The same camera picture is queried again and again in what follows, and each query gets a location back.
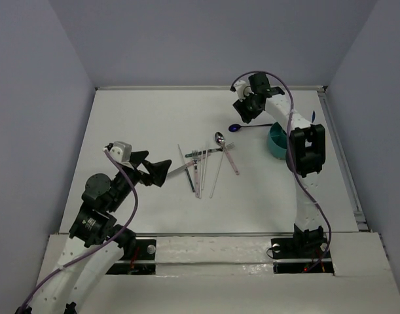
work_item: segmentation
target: metal fork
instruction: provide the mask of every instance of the metal fork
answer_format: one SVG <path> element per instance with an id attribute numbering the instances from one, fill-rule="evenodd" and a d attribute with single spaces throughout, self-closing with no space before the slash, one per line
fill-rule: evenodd
<path id="1" fill-rule="evenodd" d="M 194 181 L 195 181 L 195 196 L 197 198 L 200 197 L 200 180 L 198 176 L 198 159 L 200 159 L 198 151 L 193 150 L 192 151 L 192 160 L 194 161 Z"/>
<path id="2" fill-rule="evenodd" d="M 234 143 L 230 143 L 230 144 L 226 145 L 226 150 L 232 150 L 232 149 L 234 149 Z M 223 148 L 221 148 L 221 147 L 220 148 L 212 148 L 212 149 L 207 149 L 207 151 L 209 153 L 211 153 L 211 152 L 222 152 Z M 192 157 L 192 153 L 185 155 L 185 158 L 190 158 L 190 157 Z"/>

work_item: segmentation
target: teal bowl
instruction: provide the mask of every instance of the teal bowl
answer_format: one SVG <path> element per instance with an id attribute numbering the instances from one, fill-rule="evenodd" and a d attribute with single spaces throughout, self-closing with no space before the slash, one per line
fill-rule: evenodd
<path id="1" fill-rule="evenodd" d="M 271 126 L 266 144 L 275 158 L 285 159 L 285 155 L 287 154 L 287 134 L 285 134 L 278 122 Z"/>

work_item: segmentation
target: screw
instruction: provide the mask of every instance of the screw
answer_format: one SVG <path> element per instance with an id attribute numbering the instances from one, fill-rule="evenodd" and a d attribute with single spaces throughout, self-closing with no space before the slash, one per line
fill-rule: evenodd
<path id="1" fill-rule="evenodd" d="M 150 244 L 150 245 L 147 247 L 147 252 L 148 252 L 149 254 L 154 254 L 154 253 L 156 252 L 156 247 L 155 247 L 153 244 Z"/>

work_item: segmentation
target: spoon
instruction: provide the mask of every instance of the spoon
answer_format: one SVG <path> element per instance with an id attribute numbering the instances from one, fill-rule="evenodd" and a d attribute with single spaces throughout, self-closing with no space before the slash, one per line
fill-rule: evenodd
<path id="1" fill-rule="evenodd" d="M 223 152 L 224 152 L 225 151 L 226 141 L 225 141 L 225 137 L 223 136 L 223 134 L 220 133 L 220 132 L 216 132 L 216 134 L 214 135 L 214 141 L 217 143 L 217 145 L 219 145 L 223 149 Z M 224 155 L 225 155 L 224 153 L 221 154 L 219 167 L 217 168 L 217 171 L 215 173 L 213 188 L 211 188 L 210 198 L 212 198 L 213 194 L 214 194 L 215 184 L 217 183 L 217 178 L 219 176 L 220 166 L 221 166 L 221 162 L 223 161 L 223 156 Z"/>
<path id="2" fill-rule="evenodd" d="M 256 125 L 256 126 L 271 126 L 271 125 L 273 125 L 273 123 L 258 124 L 258 125 Z M 241 126 L 240 124 L 235 123 L 235 124 L 232 124 L 231 126 L 229 126 L 229 127 L 228 127 L 228 130 L 229 130 L 230 132 L 237 132 L 237 131 L 239 131 L 239 130 L 242 129 L 242 128 L 252 128 L 252 127 L 254 127 L 254 126 Z"/>

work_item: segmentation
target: gray wall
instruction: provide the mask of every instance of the gray wall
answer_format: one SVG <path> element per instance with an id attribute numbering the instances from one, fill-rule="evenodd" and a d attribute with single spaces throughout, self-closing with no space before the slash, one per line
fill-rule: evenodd
<path id="1" fill-rule="evenodd" d="M 96 86 L 328 84 L 375 0 L 50 0 Z"/>
<path id="2" fill-rule="evenodd" d="M 0 1 L 0 313 L 35 285 L 93 95 L 49 2 Z"/>
<path id="3" fill-rule="evenodd" d="M 379 0 L 328 95 L 364 213 L 384 237 L 400 288 L 400 0 Z"/>

